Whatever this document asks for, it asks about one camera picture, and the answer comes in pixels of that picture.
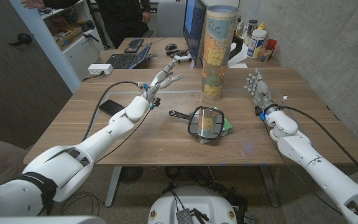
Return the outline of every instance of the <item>smartphone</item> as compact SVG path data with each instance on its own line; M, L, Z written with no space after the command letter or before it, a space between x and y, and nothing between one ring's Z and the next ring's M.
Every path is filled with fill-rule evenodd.
M99 106L99 109L106 114L113 116L118 111L124 109L125 106L120 105L119 103L114 102L113 100L107 100Z

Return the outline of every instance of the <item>wall outlet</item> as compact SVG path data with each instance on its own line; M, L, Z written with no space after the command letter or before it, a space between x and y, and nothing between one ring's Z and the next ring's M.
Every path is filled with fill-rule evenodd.
M92 64L89 66L88 71L91 75L99 75L102 71L104 71L105 75L110 75L112 66L111 64Z

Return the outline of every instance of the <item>mirror handle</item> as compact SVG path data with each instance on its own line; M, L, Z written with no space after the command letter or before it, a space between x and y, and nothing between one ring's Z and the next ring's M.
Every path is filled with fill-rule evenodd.
M191 118L190 115L183 114L183 113L179 113L179 112L177 112L177 111L169 111L169 115L170 115L170 116L177 117L177 118L187 119L187 120L190 120L190 118Z

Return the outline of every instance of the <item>blue connector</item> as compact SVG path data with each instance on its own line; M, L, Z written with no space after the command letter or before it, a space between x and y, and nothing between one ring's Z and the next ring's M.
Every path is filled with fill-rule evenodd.
M259 115L259 118L264 121L266 119L266 114L265 112L262 112L260 115Z

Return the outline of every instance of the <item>concrete wall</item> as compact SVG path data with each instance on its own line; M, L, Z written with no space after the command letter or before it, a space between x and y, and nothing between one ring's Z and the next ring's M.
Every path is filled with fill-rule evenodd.
M239 13L265 22L281 66L298 71L358 139L358 0L241 0Z

